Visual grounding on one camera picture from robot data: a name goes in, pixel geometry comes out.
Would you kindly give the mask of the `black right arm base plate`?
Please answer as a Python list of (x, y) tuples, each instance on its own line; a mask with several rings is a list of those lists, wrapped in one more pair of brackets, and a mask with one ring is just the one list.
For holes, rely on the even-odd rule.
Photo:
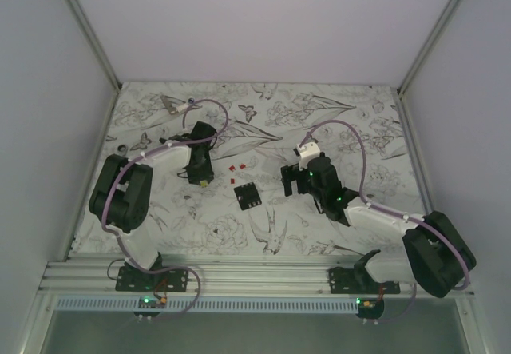
[(393, 281), (379, 283), (368, 273), (354, 268), (331, 268), (327, 271), (327, 279), (331, 294), (377, 295), (383, 291), (384, 295), (394, 295), (401, 292), (399, 283)]

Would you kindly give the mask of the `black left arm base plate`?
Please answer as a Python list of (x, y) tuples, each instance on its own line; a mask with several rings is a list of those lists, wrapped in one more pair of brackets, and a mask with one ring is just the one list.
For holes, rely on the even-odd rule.
[(185, 292), (188, 271), (173, 269), (160, 274), (147, 274), (132, 265), (120, 267), (115, 290), (117, 292)]

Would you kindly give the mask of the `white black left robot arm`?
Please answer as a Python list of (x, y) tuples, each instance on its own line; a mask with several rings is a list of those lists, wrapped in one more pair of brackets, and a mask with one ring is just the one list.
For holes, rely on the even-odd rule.
[(160, 253), (144, 226), (149, 213), (154, 170), (174, 172), (190, 185), (206, 186), (214, 178), (210, 150), (217, 132), (198, 121), (190, 133), (161, 138), (159, 145), (140, 151), (133, 159), (109, 155), (89, 200), (89, 211), (101, 228), (117, 239), (125, 263), (136, 269), (134, 281), (147, 292), (161, 286), (163, 272), (156, 265)]

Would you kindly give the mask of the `black fuse box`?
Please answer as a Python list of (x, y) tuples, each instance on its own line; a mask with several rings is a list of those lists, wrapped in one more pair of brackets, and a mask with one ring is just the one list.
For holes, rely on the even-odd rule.
[(242, 211), (262, 204), (258, 189), (253, 182), (235, 187), (234, 193)]

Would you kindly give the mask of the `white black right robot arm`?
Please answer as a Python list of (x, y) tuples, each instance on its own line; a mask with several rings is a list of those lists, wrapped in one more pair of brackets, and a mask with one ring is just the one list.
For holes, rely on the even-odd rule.
[(306, 166), (285, 165), (280, 173), (285, 196), (308, 194), (329, 221), (381, 232), (400, 244), (396, 250), (373, 249), (355, 263), (352, 272), (360, 292), (373, 293), (387, 282), (411, 282), (443, 298), (468, 287), (477, 259), (444, 213), (407, 215), (365, 200), (342, 185), (324, 154)]

